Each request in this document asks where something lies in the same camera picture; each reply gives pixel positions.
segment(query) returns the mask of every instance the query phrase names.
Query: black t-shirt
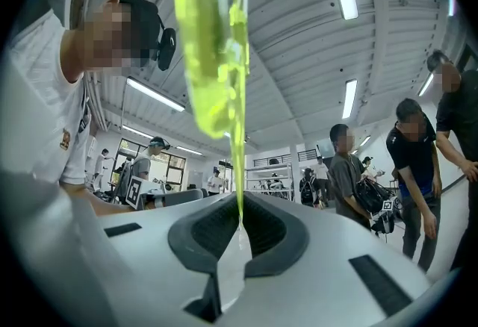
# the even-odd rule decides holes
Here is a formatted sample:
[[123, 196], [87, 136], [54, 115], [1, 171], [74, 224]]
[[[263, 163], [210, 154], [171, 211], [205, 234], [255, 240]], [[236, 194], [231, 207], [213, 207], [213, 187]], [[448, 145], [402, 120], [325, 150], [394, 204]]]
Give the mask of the black t-shirt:
[[478, 161], [478, 71], [463, 72], [459, 90], [443, 94], [436, 130], [455, 132], [465, 158]]
[[[420, 141], [408, 141], [397, 127], [394, 127], [387, 137], [387, 149], [397, 169], [410, 166], [413, 177], [423, 195], [432, 191], [433, 159], [432, 144], [436, 140], [436, 133], [432, 124], [426, 120], [426, 133]], [[403, 196], [410, 196], [402, 177], [398, 175], [398, 184]]]

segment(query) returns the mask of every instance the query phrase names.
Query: white shelving unit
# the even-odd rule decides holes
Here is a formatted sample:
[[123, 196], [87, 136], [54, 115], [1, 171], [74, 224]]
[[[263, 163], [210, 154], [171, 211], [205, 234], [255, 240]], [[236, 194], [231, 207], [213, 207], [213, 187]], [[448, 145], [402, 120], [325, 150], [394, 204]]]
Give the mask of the white shelving unit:
[[249, 168], [244, 170], [244, 183], [246, 187], [246, 191], [252, 193], [288, 193], [288, 199], [291, 200], [292, 198], [292, 189], [291, 186], [285, 187], [284, 189], [249, 189], [248, 182], [251, 181], [273, 181], [273, 180], [290, 180], [291, 183], [293, 182], [292, 178], [292, 166], [289, 163], [281, 163], [277, 165], [267, 165], [267, 166], [259, 166], [256, 168]]

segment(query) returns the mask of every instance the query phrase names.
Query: black cap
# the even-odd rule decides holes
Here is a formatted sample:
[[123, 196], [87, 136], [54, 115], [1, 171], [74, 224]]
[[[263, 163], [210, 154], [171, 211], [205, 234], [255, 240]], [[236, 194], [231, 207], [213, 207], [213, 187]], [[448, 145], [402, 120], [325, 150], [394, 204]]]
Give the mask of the black cap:
[[130, 7], [132, 57], [145, 66], [158, 52], [161, 20], [156, 4], [146, 0], [119, 0]]

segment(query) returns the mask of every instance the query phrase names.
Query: backpack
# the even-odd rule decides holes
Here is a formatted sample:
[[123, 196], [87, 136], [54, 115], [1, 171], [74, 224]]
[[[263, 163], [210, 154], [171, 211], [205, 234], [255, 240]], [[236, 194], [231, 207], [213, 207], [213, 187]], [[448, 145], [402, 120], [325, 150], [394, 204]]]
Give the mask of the backpack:
[[313, 204], [315, 199], [317, 198], [317, 192], [312, 187], [312, 184], [315, 181], [315, 177], [310, 177], [307, 181], [305, 177], [300, 180], [303, 185], [302, 189], [300, 190], [300, 200], [303, 204]]

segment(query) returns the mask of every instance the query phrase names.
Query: hand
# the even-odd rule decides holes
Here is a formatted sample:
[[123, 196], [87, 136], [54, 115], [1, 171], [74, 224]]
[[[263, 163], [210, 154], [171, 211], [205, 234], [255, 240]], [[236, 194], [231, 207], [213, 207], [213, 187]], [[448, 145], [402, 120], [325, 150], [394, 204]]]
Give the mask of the hand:
[[436, 238], [436, 217], [430, 210], [423, 215], [423, 228], [428, 238], [432, 240]]
[[441, 179], [439, 175], [433, 177], [432, 190], [435, 198], [439, 199], [441, 197]]
[[466, 178], [469, 182], [478, 181], [478, 162], [472, 162], [465, 160], [465, 162], [460, 166], [463, 174], [466, 175]]

